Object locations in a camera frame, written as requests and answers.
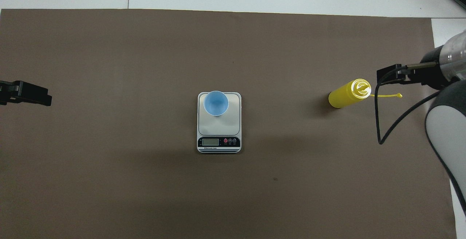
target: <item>blue plastic cup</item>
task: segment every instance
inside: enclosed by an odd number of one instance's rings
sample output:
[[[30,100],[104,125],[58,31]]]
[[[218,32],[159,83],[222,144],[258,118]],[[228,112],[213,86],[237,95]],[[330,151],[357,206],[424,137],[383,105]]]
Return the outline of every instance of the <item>blue plastic cup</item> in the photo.
[[[211,91],[205,96],[204,109],[210,115],[220,116],[228,109],[228,98],[221,91]]]

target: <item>scale display screen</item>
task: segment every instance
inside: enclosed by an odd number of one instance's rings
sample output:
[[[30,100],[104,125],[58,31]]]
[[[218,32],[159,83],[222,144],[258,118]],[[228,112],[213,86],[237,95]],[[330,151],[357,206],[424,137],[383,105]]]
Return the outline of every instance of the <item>scale display screen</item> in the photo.
[[[202,139],[202,145],[218,146],[218,139]]]

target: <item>black cable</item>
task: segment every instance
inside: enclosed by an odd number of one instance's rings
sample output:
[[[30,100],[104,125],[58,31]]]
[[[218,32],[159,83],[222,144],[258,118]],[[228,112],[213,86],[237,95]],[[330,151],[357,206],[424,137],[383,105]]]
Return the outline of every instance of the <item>black cable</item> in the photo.
[[[409,108],[407,111],[405,111],[399,118],[396,119],[396,121],[390,126],[390,128],[388,129],[388,131],[385,133],[385,135],[383,136],[382,139],[380,139],[380,125],[379,125],[379,116],[378,116],[378,89],[380,86],[382,85],[385,85],[387,83],[384,83],[383,81],[388,78],[388,76],[390,76],[391,74],[393,73],[396,73],[398,71],[401,71],[401,70],[406,70],[408,69],[407,66],[402,66],[402,67],[398,67],[398,68],[395,68],[394,70],[392,71],[389,71],[388,73],[386,73],[385,75],[383,75],[380,80],[378,81],[377,83],[377,86],[376,86],[376,89],[374,91],[374,107],[375,107],[375,113],[376,113],[376,128],[377,128],[377,140],[378,140],[378,143],[379,144],[383,144],[388,135],[391,133],[391,131],[393,131],[393,129],[396,127],[396,125],[398,125],[398,123],[400,123],[400,121],[402,119],[404,119],[406,116],[408,116],[408,114],[411,113],[411,111],[414,111],[416,108],[418,108],[419,106],[423,105],[424,103],[426,103],[427,101],[430,101],[431,99],[435,98],[439,91],[436,92],[436,93],[433,93],[431,95],[429,95],[428,97],[426,98],[423,98],[421,101],[419,101],[418,103],[416,103],[415,105],[413,105],[411,108]]]

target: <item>digital kitchen scale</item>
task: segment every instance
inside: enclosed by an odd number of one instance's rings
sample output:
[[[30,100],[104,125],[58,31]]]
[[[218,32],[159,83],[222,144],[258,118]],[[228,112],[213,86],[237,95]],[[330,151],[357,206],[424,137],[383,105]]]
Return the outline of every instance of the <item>digital kitchen scale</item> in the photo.
[[[204,99],[198,95],[198,151],[201,153],[234,154],[241,149],[241,95],[224,93],[228,109],[220,116],[205,111]]]

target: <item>brown mat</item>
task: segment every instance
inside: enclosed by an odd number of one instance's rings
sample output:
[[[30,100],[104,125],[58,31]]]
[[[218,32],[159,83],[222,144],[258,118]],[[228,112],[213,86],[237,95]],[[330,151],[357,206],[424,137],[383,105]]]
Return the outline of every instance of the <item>brown mat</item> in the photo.
[[[373,99],[328,93],[433,48],[430,19],[171,10],[1,12],[4,238],[454,238],[425,109],[380,146]],[[243,97],[243,150],[196,151],[202,91]],[[382,128],[431,90],[386,86]]]

